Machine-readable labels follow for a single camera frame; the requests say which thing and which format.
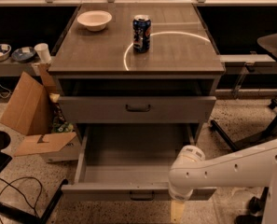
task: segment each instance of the white bowl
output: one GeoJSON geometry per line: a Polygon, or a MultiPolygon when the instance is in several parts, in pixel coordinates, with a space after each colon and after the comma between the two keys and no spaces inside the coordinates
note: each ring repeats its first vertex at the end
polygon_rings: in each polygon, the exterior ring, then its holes
{"type": "Polygon", "coordinates": [[[87,11],[78,16],[77,21],[92,32],[102,31],[111,21],[112,16],[106,11],[87,11]]]}
{"type": "Polygon", "coordinates": [[[8,44],[0,44],[0,62],[6,60],[11,51],[11,46],[8,44]]]}

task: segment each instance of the white robotic arm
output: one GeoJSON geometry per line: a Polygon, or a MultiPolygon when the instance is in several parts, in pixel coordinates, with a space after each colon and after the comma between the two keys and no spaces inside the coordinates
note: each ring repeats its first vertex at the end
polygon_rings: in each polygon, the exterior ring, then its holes
{"type": "Polygon", "coordinates": [[[277,223],[270,206],[277,203],[277,139],[208,161],[199,148],[183,147],[169,172],[170,195],[186,201],[203,187],[270,187],[263,223],[277,223]]]}

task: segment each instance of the can lid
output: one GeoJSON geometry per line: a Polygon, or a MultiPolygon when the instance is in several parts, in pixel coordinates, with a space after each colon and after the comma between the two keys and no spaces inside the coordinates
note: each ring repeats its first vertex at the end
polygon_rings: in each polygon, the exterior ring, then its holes
{"type": "Polygon", "coordinates": [[[148,15],[136,15],[135,19],[137,21],[149,21],[149,16],[148,15]]]}

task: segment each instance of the open cardboard box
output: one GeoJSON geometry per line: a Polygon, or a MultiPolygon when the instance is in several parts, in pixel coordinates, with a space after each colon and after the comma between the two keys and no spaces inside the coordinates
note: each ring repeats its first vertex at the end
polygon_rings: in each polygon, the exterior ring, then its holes
{"type": "Polygon", "coordinates": [[[27,73],[21,74],[0,123],[25,135],[14,156],[40,154],[46,162],[77,160],[80,143],[76,133],[50,133],[47,91],[54,91],[55,86],[46,66],[40,67],[40,72],[44,86],[27,73]]]}

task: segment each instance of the small bowl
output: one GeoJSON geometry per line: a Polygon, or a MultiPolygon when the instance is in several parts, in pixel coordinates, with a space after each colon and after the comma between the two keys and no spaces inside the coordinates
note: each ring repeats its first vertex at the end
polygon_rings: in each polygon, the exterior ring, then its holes
{"type": "Polygon", "coordinates": [[[36,55],[36,51],[34,48],[25,47],[21,49],[16,49],[11,54],[11,58],[18,63],[28,63],[34,58],[35,55],[36,55]]]}
{"type": "Polygon", "coordinates": [[[0,44],[0,62],[6,60],[9,57],[11,46],[8,44],[0,44]]]}
{"type": "Polygon", "coordinates": [[[102,31],[111,20],[111,14],[106,11],[87,11],[77,18],[80,24],[92,32],[102,31]]]}

